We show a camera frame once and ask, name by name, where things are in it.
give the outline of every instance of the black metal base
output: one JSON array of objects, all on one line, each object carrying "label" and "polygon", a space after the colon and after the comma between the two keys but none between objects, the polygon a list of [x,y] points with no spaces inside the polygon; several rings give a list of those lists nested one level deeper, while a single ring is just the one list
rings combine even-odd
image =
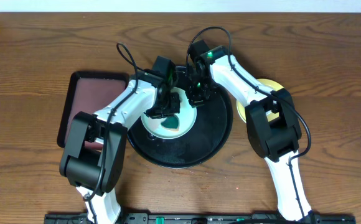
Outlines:
[{"label": "black metal base", "polygon": [[[87,214],[45,215],[44,224],[91,224]],[[281,215],[256,213],[253,215],[148,215],[128,213],[116,224],[244,224],[244,223],[303,223],[303,224],[356,224],[355,217],[347,215],[315,215],[310,213],[299,222],[286,221]]]}]

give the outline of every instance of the green object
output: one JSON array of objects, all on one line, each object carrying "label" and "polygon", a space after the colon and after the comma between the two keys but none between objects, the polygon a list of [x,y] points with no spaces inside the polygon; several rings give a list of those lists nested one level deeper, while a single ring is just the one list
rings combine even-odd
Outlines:
[{"label": "green object", "polygon": [[161,122],[161,125],[164,128],[177,129],[179,127],[179,118],[176,115],[170,116],[165,119],[165,121]]},{"label": "green object", "polygon": [[164,217],[157,217],[156,224],[164,224]]}]

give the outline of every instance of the wooden tabletop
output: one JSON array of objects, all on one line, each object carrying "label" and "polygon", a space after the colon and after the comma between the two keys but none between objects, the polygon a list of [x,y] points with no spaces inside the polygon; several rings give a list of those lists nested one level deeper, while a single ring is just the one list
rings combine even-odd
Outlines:
[{"label": "wooden tabletop", "polygon": [[[189,41],[207,26],[227,28],[242,66],[293,95],[312,132],[312,149],[299,160],[312,209],[353,214],[361,224],[361,14],[156,13],[0,14],[0,223],[42,223],[46,213],[85,209],[59,174],[56,145],[74,71],[132,73],[117,42],[143,68],[157,55],[183,63]],[[227,44],[219,31],[202,37]],[[158,167],[128,144],[119,203],[165,213],[276,210],[269,169],[232,103],[228,141],[200,166]]]}]

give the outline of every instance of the yellow bowl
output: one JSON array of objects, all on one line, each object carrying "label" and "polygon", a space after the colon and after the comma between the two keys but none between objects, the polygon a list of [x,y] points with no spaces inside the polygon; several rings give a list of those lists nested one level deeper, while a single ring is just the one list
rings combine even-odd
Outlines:
[{"label": "yellow bowl", "polygon": [[[258,79],[258,81],[260,81],[262,84],[272,88],[274,91],[278,91],[278,90],[283,88],[283,86],[280,85],[279,83],[276,83],[275,81],[272,81],[272,80],[269,80],[269,79],[260,78],[260,79]],[[237,103],[237,112],[238,112],[238,114],[240,115],[241,119],[244,122],[246,122],[245,121],[245,109],[244,109],[243,105],[241,105],[241,103],[239,101],[236,101],[236,103]],[[271,114],[268,115],[268,121],[271,121],[271,120],[273,120],[275,118],[278,118],[278,117],[279,117],[279,113],[275,113],[275,114],[271,113]]]}]

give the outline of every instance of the white wall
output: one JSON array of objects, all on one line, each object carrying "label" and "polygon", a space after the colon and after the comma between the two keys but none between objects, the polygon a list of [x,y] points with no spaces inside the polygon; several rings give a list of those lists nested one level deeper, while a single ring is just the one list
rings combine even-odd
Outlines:
[{"label": "white wall", "polygon": [[361,0],[0,0],[0,12],[361,12]]}]

